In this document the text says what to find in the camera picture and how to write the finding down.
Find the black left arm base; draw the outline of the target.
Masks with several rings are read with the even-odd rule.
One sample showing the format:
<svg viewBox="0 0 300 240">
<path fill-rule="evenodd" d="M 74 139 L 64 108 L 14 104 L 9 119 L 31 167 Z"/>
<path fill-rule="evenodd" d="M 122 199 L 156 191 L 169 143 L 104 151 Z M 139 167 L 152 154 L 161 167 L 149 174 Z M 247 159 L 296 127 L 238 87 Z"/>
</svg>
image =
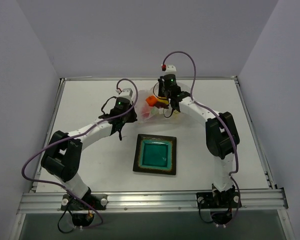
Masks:
<svg viewBox="0 0 300 240">
<path fill-rule="evenodd" d="M 102 226 L 105 221 L 100 211 L 105 211 L 107 204 L 108 199 L 105 195 L 86 193 L 81 199 L 65 194 L 61 201 L 60 209 L 63 213 L 60 220 L 65 214 L 69 214 L 74 228 L 90 229 Z"/>
</svg>

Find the dark brown fake fruit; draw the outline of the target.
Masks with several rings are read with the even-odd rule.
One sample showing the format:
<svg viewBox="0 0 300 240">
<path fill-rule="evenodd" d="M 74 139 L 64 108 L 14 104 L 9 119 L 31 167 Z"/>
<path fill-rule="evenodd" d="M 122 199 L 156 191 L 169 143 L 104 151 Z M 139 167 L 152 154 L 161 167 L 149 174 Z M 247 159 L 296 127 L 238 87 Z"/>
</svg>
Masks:
<svg viewBox="0 0 300 240">
<path fill-rule="evenodd" d="M 166 100 L 166 99 L 160 99 L 160 98 L 158 98 L 157 102 L 155 103 L 154 106 L 156 108 L 158 108 L 158 109 L 161 109 L 161 108 L 168 109 L 169 108 L 169 101 Z"/>
</svg>

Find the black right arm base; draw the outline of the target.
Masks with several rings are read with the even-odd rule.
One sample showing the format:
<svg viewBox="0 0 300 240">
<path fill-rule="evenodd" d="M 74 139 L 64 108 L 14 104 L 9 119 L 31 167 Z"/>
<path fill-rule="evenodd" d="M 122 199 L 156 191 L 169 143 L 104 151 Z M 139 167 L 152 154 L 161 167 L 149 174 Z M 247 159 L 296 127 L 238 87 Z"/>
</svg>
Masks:
<svg viewBox="0 0 300 240">
<path fill-rule="evenodd" d="M 197 192 L 198 215 L 205 224 L 226 228 L 242 207 L 241 196 L 231 189 L 226 192 Z M 210 219 L 204 219 L 202 210 L 209 210 Z"/>
</svg>

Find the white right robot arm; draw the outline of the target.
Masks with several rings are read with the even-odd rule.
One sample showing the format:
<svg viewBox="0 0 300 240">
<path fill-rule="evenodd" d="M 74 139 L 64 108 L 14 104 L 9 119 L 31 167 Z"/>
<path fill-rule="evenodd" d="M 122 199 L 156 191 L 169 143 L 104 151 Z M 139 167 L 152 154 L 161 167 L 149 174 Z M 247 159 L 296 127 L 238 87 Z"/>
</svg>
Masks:
<svg viewBox="0 0 300 240">
<path fill-rule="evenodd" d="M 230 201 L 228 191 L 235 191 L 232 175 L 239 171 L 237 146 L 240 137 L 233 115 L 214 111 L 194 100 L 190 92 L 178 85 L 176 75 L 168 73 L 158 79 L 158 95 L 169 100 L 173 111 L 183 113 L 205 127 L 205 141 L 214 156 L 213 203 L 224 206 Z"/>
</svg>

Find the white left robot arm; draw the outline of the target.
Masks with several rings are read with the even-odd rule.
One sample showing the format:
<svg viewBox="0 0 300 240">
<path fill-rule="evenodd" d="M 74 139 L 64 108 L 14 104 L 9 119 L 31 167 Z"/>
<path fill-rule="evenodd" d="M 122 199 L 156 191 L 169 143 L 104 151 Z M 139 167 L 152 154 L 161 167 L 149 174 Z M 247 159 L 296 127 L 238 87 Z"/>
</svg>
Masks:
<svg viewBox="0 0 300 240">
<path fill-rule="evenodd" d="M 118 96 L 110 113 L 102 114 L 98 118 L 102 120 L 99 124 L 91 123 L 72 132 L 56 131 L 40 163 L 66 190 L 74 194 L 72 202 L 80 210 L 87 209 L 91 203 L 91 190 L 78 173 L 82 151 L 116 132 L 122 140 L 123 126 L 137 120 L 132 98 L 128 95 Z"/>
</svg>

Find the translucent white plastic bag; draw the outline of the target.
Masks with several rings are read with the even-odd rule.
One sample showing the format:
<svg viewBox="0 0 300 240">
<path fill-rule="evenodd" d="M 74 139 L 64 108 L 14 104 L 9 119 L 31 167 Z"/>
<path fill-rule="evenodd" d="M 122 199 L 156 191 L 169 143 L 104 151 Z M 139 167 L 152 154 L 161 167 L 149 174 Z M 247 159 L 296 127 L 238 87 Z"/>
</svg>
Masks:
<svg viewBox="0 0 300 240">
<path fill-rule="evenodd" d="M 142 115 L 141 115 L 142 107 L 143 106 L 149 106 L 146 102 L 146 98 L 148 98 L 149 96 L 155 96 L 157 99 L 166 100 L 163 97 L 159 97 L 158 90 L 159 90 L 159 83 L 157 82 L 153 87 L 151 87 L 149 89 L 142 89 L 142 90 L 138 91 L 138 100 L 136 102 L 136 105 L 135 105 L 134 109 L 135 109 L 135 112 L 137 114 L 137 120 L 140 123 L 150 122 L 150 121 L 154 121 L 154 120 L 166 119 L 171 114 L 172 108 L 170 106 L 168 106 L 168 109 L 166 109 L 166 108 L 157 108 L 157 107 L 154 106 L 154 107 L 152 107 L 151 117 L 146 118 L 146 119 L 142 118 Z"/>
</svg>

